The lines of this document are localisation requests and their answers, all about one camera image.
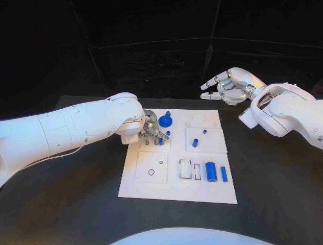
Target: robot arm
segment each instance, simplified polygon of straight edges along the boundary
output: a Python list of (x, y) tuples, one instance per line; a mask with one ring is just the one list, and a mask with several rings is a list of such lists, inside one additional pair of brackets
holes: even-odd
[(167, 140), (150, 119), (155, 116), (147, 112), (145, 115), (135, 95), (119, 93), (106, 100), (0, 121), (0, 187), (37, 160), (105, 139), (113, 133), (121, 135), (124, 144), (137, 142), (141, 135)]
[(323, 149), (323, 100), (317, 101), (310, 93), (288, 83), (266, 86), (248, 71), (236, 67), (214, 76), (200, 89), (214, 84), (214, 96), (203, 93), (200, 98), (223, 100), (229, 105), (249, 98), (250, 106), (239, 115), (249, 128), (259, 124), (278, 137), (295, 130), (308, 143)]

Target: white cable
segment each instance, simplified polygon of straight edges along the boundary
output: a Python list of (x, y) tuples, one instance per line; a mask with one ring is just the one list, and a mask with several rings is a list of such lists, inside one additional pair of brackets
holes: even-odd
[(67, 153), (67, 154), (63, 154), (63, 155), (59, 155), (59, 156), (54, 156), (54, 157), (49, 157), (49, 158), (41, 159), (41, 160), (37, 161), (37, 162), (33, 162), (30, 165), (27, 165), (26, 167), (23, 167), (21, 170), (26, 169), (27, 167), (31, 167), (31, 166), (33, 166), (34, 164), (37, 164), (39, 162), (43, 162), (43, 161), (46, 161), (46, 160), (49, 160), (49, 159), (59, 158), (59, 157), (64, 157), (64, 156), (73, 154), (80, 148), (82, 148), (82, 146), (80, 146), (73, 152), (70, 152), (70, 153)]

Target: black table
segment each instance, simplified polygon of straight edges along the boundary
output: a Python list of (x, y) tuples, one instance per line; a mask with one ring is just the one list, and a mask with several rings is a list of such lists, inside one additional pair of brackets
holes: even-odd
[[(96, 100), (63, 96), (56, 109)], [(323, 244), (323, 157), (297, 132), (248, 129), (248, 107), (139, 99), (144, 108), (219, 110), (237, 204), (118, 198), (118, 135), (18, 172), (0, 192), (0, 244), (109, 244), (141, 231), (199, 227), (274, 244)]]

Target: blue object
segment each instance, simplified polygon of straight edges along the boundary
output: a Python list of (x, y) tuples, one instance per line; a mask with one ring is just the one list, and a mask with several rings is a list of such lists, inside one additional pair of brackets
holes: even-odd
[(222, 181), (227, 182), (226, 169), (224, 167), (222, 167), (220, 169), (222, 169)]
[(196, 145), (197, 145), (197, 139), (193, 140), (191, 147), (196, 147)]
[(206, 168), (206, 179), (207, 179), (207, 181), (209, 182), (217, 181), (214, 163), (213, 162), (207, 162), (204, 164), (204, 168)]
[(158, 125), (163, 128), (170, 127), (170, 125), (171, 125), (171, 118), (170, 118), (170, 112), (168, 111), (165, 112), (165, 115), (164, 116), (160, 116), (160, 118), (158, 118)]

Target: white board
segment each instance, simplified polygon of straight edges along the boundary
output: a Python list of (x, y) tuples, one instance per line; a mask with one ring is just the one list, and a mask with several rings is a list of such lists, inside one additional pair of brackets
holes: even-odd
[[(155, 145), (150, 140), (145, 145), (147, 139), (141, 138), (128, 145), (118, 197), (236, 204), (217, 111), (151, 110), (157, 118), (170, 111), (171, 126), (160, 127), (163, 133), (170, 131), (170, 141)], [(191, 137), (199, 137), (199, 148), (191, 147)], [(190, 160), (190, 179), (180, 178), (180, 160)], [(216, 182), (206, 180), (207, 162), (216, 165)], [(194, 164), (200, 166), (200, 180), (194, 179)], [(227, 182), (222, 181), (222, 166)]]

